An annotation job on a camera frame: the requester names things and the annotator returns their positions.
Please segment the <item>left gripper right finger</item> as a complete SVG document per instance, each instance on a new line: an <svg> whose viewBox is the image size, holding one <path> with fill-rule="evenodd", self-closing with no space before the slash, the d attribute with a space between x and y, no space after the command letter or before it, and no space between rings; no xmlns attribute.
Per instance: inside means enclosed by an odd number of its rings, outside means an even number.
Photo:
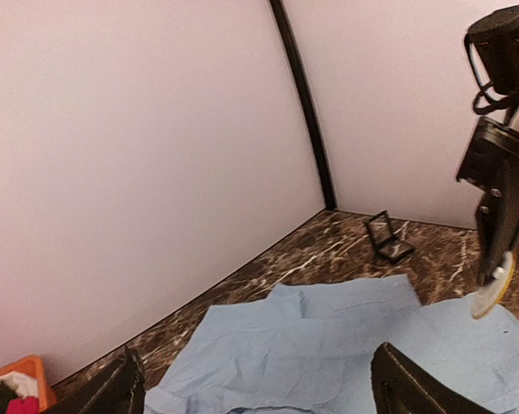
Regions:
<svg viewBox="0 0 519 414"><path fill-rule="evenodd" d="M491 413L444 386L389 342L375 350L371 382L378 414Z"/></svg>

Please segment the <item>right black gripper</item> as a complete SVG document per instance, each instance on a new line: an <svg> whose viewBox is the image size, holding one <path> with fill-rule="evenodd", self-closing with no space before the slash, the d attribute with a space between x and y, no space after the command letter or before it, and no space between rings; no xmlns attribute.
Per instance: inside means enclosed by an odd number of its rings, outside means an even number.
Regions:
<svg viewBox="0 0 519 414"><path fill-rule="evenodd" d="M505 253L519 257L519 132L481 116L456 179L484 192L475 217L478 283L488 285Z"/></svg>

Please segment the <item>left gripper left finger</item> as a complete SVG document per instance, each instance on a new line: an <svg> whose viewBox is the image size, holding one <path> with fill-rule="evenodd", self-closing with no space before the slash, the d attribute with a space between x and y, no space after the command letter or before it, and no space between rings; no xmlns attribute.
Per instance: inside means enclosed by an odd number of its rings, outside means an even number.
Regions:
<svg viewBox="0 0 519 414"><path fill-rule="evenodd" d="M120 356L88 383L44 413L143 413L145 395L141 358L125 347Z"/></svg>

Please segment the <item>light blue shirt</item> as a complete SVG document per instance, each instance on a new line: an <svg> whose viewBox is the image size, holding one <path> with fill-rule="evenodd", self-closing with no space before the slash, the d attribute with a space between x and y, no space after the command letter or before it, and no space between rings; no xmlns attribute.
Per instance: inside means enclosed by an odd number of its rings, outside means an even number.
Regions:
<svg viewBox="0 0 519 414"><path fill-rule="evenodd" d="M389 342L442 384L519 413L519 321L471 297L421 305L404 275L276 285L213 305L145 397L147 413L372 413L371 361Z"/></svg>

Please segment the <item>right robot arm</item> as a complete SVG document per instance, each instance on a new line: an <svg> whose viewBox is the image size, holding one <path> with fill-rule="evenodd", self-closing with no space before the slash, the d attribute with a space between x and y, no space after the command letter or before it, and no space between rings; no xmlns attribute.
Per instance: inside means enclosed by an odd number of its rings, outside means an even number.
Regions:
<svg viewBox="0 0 519 414"><path fill-rule="evenodd" d="M489 78L478 83L472 102L478 121L456 175L484 193L475 217L478 283L487 286L506 253L519 255L519 4L473 23L464 48Z"/></svg>

